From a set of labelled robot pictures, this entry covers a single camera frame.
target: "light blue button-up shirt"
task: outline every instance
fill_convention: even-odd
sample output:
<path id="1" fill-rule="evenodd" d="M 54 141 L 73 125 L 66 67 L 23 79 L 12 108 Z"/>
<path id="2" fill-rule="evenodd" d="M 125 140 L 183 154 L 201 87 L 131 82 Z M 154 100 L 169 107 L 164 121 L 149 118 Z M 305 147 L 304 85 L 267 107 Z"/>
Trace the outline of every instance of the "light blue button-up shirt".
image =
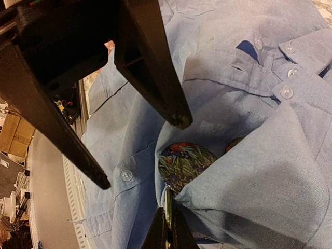
<path id="1" fill-rule="evenodd" d="M 239 248 L 332 248 L 332 30 L 310 0 L 159 0 L 193 124 L 165 123 L 114 66 L 92 86 L 83 176 L 93 248 L 140 248 L 163 206 L 158 157 L 192 142 L 218 160 L 175 197 L 195 234 Z M 222 156 L 226 145 L 245 137 Z"/>

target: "cardboard box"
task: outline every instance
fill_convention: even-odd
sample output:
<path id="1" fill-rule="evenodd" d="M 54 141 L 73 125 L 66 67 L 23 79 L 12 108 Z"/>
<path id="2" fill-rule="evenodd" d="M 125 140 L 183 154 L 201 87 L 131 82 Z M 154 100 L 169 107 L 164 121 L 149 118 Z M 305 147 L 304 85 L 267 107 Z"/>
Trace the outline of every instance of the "cardboard box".
<path id="1" fill-rule="evenodd" d="M 34 131 L 24 118 L 8 113 L 0 133 L 0 151 L 25 157 Z"/>

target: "shirt sleeve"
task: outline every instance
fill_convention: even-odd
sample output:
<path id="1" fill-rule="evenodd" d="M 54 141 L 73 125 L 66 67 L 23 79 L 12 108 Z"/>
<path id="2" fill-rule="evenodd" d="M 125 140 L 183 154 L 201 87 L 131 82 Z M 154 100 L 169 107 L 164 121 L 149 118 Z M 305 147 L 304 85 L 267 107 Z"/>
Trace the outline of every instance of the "shirt sleeve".
<path id="1" fill-rule="evenodd" d="M 276 112 L 176 199 L 215 240 L 227 233 L 249 248 L 331 248 L 332 86 L 299 68 L 273 92 Z"/>

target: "shirt button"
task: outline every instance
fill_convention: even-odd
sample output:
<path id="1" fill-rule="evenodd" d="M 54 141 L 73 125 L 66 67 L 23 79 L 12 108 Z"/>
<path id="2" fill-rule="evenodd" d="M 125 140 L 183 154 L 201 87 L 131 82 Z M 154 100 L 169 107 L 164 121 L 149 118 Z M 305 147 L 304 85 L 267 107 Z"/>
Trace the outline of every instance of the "shirt button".
<path id="1" fill-rule="evenodd" d="M 295 48 L 293 46 L 291 46 L 290 44 L 285 45 L 285 50 L 287 53 L 290 53 L 290 54 L 295 52 Z"/>
<path id="2" fill-rule="evenodd" d="M 291 78 L 295 73 L 297 72 L 297 69 L 291 69 L 288 71 L 288 77 Z"/>
<path id="3" fill-rule="evenodd" d="M 254 38 L 254 43 L 255 43 L 255 47 L 256 47 L 258 50 L 260 50 L 260 49 L 263 48 L 263 43 L 262 43 L 262 41 L 261 41 L 260 38 L 255 37 L 255 38 Z"/>
<path id="4" fill-rule="evenodd" d="M 289 100 L 293 96 L 293 90 L 290 86 L 284 85 L 284 87 L 281 89 L 280 94 L 284 99 Z"/>
<path id="5" fill-rule="evenodd" d="M 133 173 L 130 170 L 123 170 L 121 172 L 121 178 L 125 182 L 129 182 L 133 179 Z"/>

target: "colorful patterned fabric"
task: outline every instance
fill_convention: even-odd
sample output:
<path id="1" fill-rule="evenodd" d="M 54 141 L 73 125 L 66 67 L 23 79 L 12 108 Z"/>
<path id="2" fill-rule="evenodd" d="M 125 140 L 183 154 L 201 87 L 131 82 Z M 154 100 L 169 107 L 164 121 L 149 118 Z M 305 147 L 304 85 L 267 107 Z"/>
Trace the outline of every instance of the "colorful patterned fabric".
<path id="1" fill-rule="evenodd" d="M 159 157 L 162 179 L 175 193 L 199 176 L 217 158 L 209 150 L 193 143 L 168 146 Z"/>
<path id="2" fill-rule="evenodd" d="M 235 147 L 239 142 L 243 140 L 243 137 L 238 137 L 236 139 L 233 139 L 232 142 L 230 142 L 224 151 L 224 154 L 226 154 L 228 151 L 230 151 L 233 147 Z"/>

